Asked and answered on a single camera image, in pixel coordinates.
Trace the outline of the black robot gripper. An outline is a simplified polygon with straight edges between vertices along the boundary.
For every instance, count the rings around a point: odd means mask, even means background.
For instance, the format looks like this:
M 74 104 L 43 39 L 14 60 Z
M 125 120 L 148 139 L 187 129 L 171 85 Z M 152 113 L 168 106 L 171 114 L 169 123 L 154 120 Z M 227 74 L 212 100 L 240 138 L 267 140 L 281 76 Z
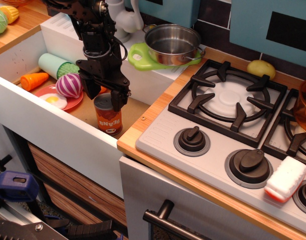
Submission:
M 85 93 L 94 99 L 101 91 L 101 86 L 111 91 L 113 110 L 119 112 L 127 104 L 130 96 L 129 80 L 121 73 L 121 55 L 123 44 L 115 37 L 114 31 L 78 33 L 83 42 L 84 60 L 76 61 L 79 76 Z

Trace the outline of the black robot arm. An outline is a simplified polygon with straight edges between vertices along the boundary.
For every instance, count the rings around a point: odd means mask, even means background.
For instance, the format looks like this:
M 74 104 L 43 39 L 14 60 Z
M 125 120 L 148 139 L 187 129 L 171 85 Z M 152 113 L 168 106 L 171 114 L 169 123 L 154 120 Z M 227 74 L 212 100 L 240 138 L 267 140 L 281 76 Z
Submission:
M 85 60 L 77 60 L 82 86 L 90 99 L 105 87 L 111 92 L 113 110 L 118 112 L 131 95 L 130 82 L 121 66 L 127 53 L 115 37 L 115 21 L 110 17 L 108 4 L 102 0 L 45 0 L 47 8 L 67 14 L 74 30 L 83 42 Z

